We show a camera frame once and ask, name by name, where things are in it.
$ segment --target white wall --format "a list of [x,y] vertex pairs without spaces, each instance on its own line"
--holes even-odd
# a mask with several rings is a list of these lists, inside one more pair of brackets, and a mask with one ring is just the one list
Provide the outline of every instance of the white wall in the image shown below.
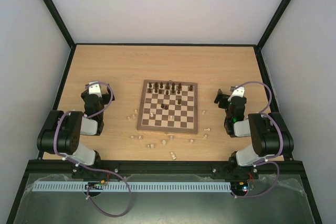
[[323,223],[336,217],[335,18],[335,0],[292,0],[263,49]]
[[53,0],[75,42],[256,44],[281,0]]
[[52,108],[69,47],[42,0],[0,0],[0,223]]

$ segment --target wooden table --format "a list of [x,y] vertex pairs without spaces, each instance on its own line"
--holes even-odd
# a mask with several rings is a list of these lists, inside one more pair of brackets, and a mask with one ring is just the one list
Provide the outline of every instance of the wooden table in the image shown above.
[[[170,140],[170,134],[137,131],[137,119],[128,121],[127,116],[132,118],[134,109],[139,109],[144,79],[198,83],[197,135],[174,133]],[[79,45],[58,109],[84,111],[80,94],[85,84],[95,80],[111,85],[115,101],[104,113],[102,134],[83,135],[80,140],[98,151],[102,159],[171,161],[172,151],[177,161],[226,161],[233,151],[251,144],[250,137],[231,138],[226,134],[225,111],[214,99],[219,88],[229,93],[231,86],[261,81],[253,47]],[[245,115],[258,112],[267,104],[264,87],[249,84],[245,88]],[[155,149],[148,149],[152,143]],[[44,154],[44,159],[55,158],[59,157]]]

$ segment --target black frame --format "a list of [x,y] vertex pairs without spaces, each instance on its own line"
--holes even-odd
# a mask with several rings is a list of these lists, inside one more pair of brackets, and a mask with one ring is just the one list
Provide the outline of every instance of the black frame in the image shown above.
[[[287,6],[289,5],[291,0],[282,0],[274,13],[271,21],[269,22],[264,34],[262,35],[259,43],[257,45],[250,44],[151,44],[151,43],[75,43],[72,39],[67,27],[65,26],[61,16],[59,15],[54,3],[52,0],[43,0],[49,9],[52,17],[54,18],[57,26],[62,32],[65,40],[67,41],[71,51],[68,57],[68,61],[64,70],[64,74],[62,76],[62,80],[57,92],[57,96],[53,105],[53,110],[58,108],[58,104],[64,89],[64,85],[67,79],[67,75],[71,66],[71,62],[76,50],[77,45],[128,45],[128,46],[216,46],[216,47],[253,47],[256,59],[258,62],[261,78],[265,84],[267,84],[272,91],[274,97],[274,91],[269,79],[269,73],[267,71],[263,55],[261,50],[271,35],[272,31],[276,27],[278,21],[280,20],[282,14],[285,12]],[[279,112],[278,104],[275,99],[272,100],[270,105],[271,112]],[[30,160],[28,162],[27,168],[23,175],[22,181],[20,183],[16,198],[14,200],[11,212],[9,214],[7,223],[13,223],[16,217],[16,213],[18,211],[18,207],[24,193],[29,174],[33,173],[42,173],[42,174],[71,174],[72,167],[68,161],[54,161],[54,160],[42,160],[43,152],[38,154],[37,159]],[[224,167],[228,164],[227,161],[223,162],[166,162],[166,161],[102,161],[104,167],[114,170],[118,168],[119,174],[122,176],[128,176],[131,174],[195,174],[199,176],[208,176],[213,179],[223,179],[225,175],[221,174],[221,172],[213,173],[213,168],[217,170],[221,170],[220,167]],[[298,174],[303,183],[303,187],[305,192],[307,193],[308,202],[316,223],[322,223],[320,214],[318,212],[309,182],[307,178],[307,174],[303,163],[301,161],[294,161],[293,156],[285,156],[285,161],[277,162],[280,167],[280,172],[282,174]],[[258,172],[260,174],[272,174],[276,170],[272,164],[267,164],[264,166],[258,167]]]

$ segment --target wooden chessboard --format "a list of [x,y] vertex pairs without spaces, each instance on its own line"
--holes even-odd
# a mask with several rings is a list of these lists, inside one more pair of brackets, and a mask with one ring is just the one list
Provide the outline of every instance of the wooden chessboard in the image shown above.
[[[163,82],[163,88],[159,85],[159,88],[155,90],[156,82]],[[172,92],[172,83],[175,83],[175,92]],[[182,85],[180,94],[177,93],[179,83]],[[197,83],[145,80],[136,128],[142,131],[197,134]]]

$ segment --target white perforated rail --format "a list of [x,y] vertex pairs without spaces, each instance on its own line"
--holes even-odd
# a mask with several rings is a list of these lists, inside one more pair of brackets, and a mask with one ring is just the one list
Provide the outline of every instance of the white perforated rail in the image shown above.
[[[87,182],[36,182],[33,191],[86,191]],[[129,182],[134,192],[231,192],[228,182]],[[127,192],[122,182],[110,182],[91,191]]]

